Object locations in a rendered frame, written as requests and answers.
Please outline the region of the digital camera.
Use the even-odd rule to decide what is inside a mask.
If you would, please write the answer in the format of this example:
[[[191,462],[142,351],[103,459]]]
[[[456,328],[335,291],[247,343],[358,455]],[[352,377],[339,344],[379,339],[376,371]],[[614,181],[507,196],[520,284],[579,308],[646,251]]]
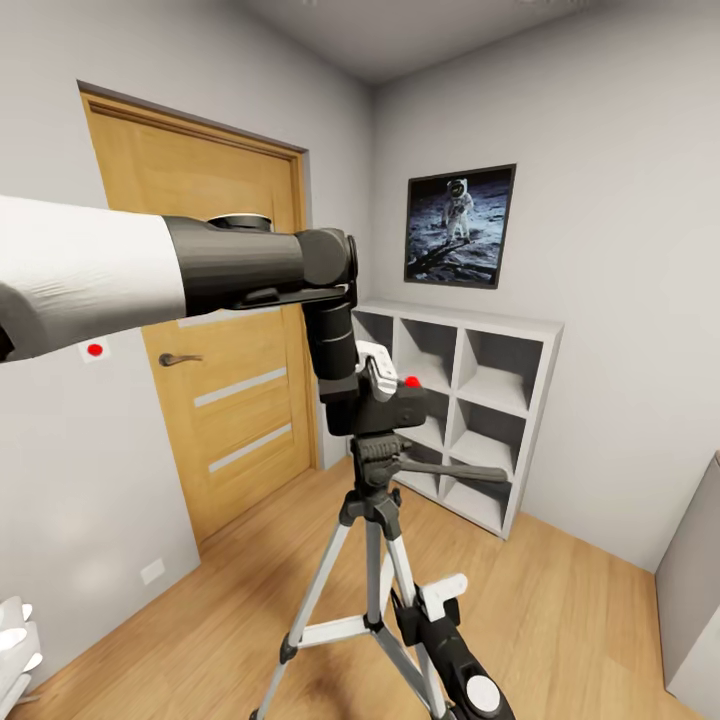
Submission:
[[[388,403],[382,403],[369,382],[367,369],[357,373],[359,398],[350,399],[348,422],[339,423],[333,403],[327,403],[326,420],[332,436],[365,434],[380,430],[420,427],[427,422],[427,392],[417,377],[407,377],[405,383],[397,383],[397,390]]]

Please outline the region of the camera tripod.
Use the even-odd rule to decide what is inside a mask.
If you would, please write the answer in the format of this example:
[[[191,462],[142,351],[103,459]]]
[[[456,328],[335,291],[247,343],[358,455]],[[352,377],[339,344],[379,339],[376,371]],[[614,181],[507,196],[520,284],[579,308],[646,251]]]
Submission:
[[[354,459],[355,489],[345,495],[345,502],[332,537],[321,557],[294,625],[285,635],[281,645],[279,664],[271,684],[260,708],[251,713],[249,720],[264,720],[287,665],[299,649],[360,635],[372,635],[377,640],[393,665],[423,702],[431,720],[450,720],[452,701],[445,698],[440,677],[425,645],[417,643],[414,646],[419,659],[417,665],[404,643],[395,637],[383,621],[394,578],[399,586],[403,607],[405,609],[419,607],[398,520],[399,507],[401,507],[400,490],[394,487],[389,493],[389,481],[395,473],[409,471],[449,475],[453,479],[467,481],[503,484],[507,483],[507,471],[502,467],[466,464],[443,466],[401,461],[399,459],[401,453],[409,452],[412,445],[409,442],[397,441],[397,435],[392,430],[356,434],[356,438],[351,439],[350,444],[351,448],[348,452]],[[361,516],[366,521],[367,613],[329,621],[329,623],[307,625],[344,540],[355,519]],[[382,530],[387,546],[383,564],[381,563]]]

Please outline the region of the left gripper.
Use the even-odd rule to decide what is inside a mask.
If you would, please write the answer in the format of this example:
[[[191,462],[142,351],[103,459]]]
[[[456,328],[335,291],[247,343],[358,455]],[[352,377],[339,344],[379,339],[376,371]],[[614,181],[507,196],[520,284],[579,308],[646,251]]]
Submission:
[[[344,337],[321,341],[307,334],[320,402],[333,403],[339,423],[348,422],[350,399],[359,398],[357,355],[353,324]]]

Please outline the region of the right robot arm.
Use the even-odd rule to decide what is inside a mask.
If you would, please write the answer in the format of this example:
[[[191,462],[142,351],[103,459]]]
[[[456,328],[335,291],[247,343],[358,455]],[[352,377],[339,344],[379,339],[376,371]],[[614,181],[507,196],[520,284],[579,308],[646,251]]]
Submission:
[[[453,573],[422,587],[414,586],[419,607],[408,609],[391,589],[397,625],[406,648],[425,645],[452,701],[450,720],[516,720],[505,694],[457,631],[461,624],[457,595],[467,590],[467,577]]]

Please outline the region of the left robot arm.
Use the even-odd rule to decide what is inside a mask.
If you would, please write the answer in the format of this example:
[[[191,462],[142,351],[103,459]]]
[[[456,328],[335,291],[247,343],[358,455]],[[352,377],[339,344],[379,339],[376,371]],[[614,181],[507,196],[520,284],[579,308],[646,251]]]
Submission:
[[[356,342],[355,239],[340,229],[272,232],[257,214],[208,222],[0,195],[0,364],[129,329],[299,304],[320,402],[348,422],[367,369],[388,403],[385,347]]]

